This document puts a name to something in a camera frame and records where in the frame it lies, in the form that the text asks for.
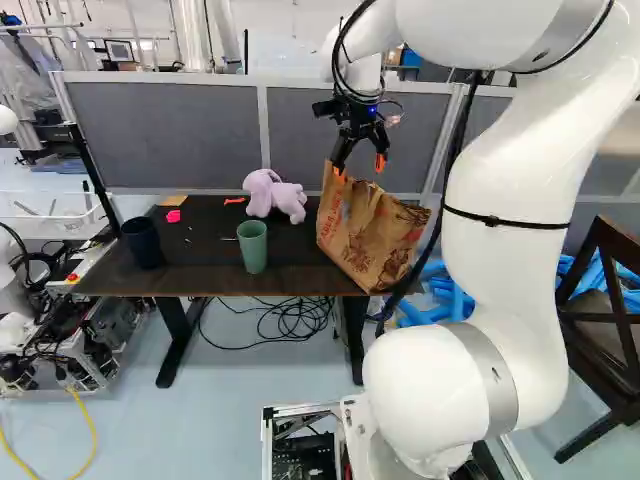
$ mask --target table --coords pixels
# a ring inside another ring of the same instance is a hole
[[[362,329],[369,297],[317,247],[316,211],[319,199],[310,198],[307,218],[291,225],[274,211],[268,227],[268,266],[249,275],[242,264],[236,227],[248,219],[246,202],[224,206],[221,196],[190,196],[180,207],[151,209],[167,265],[139,269],[122,241],[117,243],[80,280],[74,293],[90,296],[154,297],[172,342],[156,379],[159,388],[172,385],[182,357],[212,296],[336,296],[346,323],[353,381],[362,385],[364,346]],[[167,212],[179,208],[181,221],[169,224]],[[179,297],[195,297],[185,312]]]

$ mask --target black cup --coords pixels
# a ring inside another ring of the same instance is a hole
[[[136,263],[145,270],[166,264],[160,236],[149,217],[134,217],[122,225],[122,235]]]

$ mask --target brown paper bag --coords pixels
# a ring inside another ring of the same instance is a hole
[[[316,240],[367,293],[386,290],[407,273],[430,214],[375,183],[339,176],[325,162]]]

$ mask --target light gray floor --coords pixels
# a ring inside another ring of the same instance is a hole
[[[229,302],[247,305],[242,299]],[[255,339],[255,322],[251,314],[236,316],[212,304],[205,331],[221,343],[238,344]],[[100,445],[84,478],[258,480],[263,406],[332,401],[357,391],[331,328],[306,343],[245,352],[222,352],[196,338],[168,390],[154,384],[169,344],[161,319],[154,316],[140,333],[115,391],[87,400]],[[366,333],[371,338],[371,330]],[[595,419],[598,409],[602,405],[593,394],[573,379],[558,415],[542,427],[512,435],[534,478],[637,477],[640,432],[625,427],[565,466],[553,461],[555,448]],[[73,401],[0,402],[0,411],[11,444],[41,478],[68,478],[85,461],[89,434]],[[1,451],[0,477],[26,478]]]

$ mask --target purple stuffed animal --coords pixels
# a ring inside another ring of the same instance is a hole
[[[247,215],[264,218],[272,207],[277,207],[289,215],[293,225],[304,221],[307,196],[299,183],[282,183],[276,172],[263,168],[247,175],[242,189],[251,192]]]

